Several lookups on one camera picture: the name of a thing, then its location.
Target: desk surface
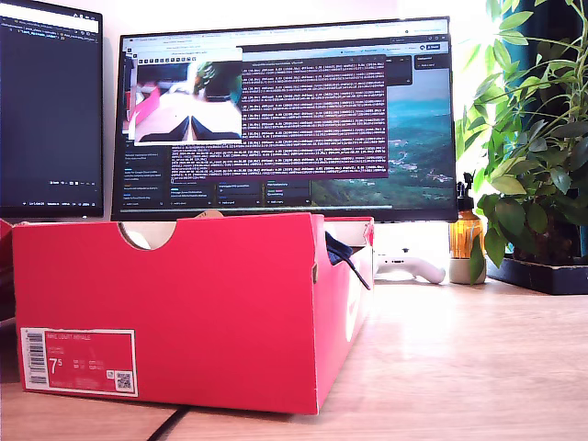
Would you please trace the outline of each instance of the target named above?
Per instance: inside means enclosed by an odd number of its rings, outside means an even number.
[[[163,439],[586,439],[588,296],[496,281],[389,283],[375,294],[319,416],[194,408]],[[24,393],[16,355],[4,360],[7,441],[144,440],[174,411]]]

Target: black plant pot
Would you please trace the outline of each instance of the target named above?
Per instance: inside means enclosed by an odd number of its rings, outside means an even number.
[[[487,259],[490,278],[561,296],[588,294],[588,266],[548,266],[504,258],[500,268]]]

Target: qr code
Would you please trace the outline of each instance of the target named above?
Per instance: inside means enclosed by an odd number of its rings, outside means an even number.
[[[132,372],[115,370],[116,389],[118,392],[133,392]]]

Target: game controller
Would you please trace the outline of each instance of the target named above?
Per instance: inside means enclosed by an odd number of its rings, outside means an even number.
[[[409,255],[376,254],[374,256],[374,270],[376,275],[393,271],[406,271],[413,277],[420,276],[431,283],[441,283],[445,278],[445,269],[438,268],[419,257]]]

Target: monitor screen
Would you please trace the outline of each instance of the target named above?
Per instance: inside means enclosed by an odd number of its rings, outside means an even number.
[[[457,218],[448,18],[122,36],[113,220]]]
[[[0,217],[102,216],[102,16],[0,3]]]

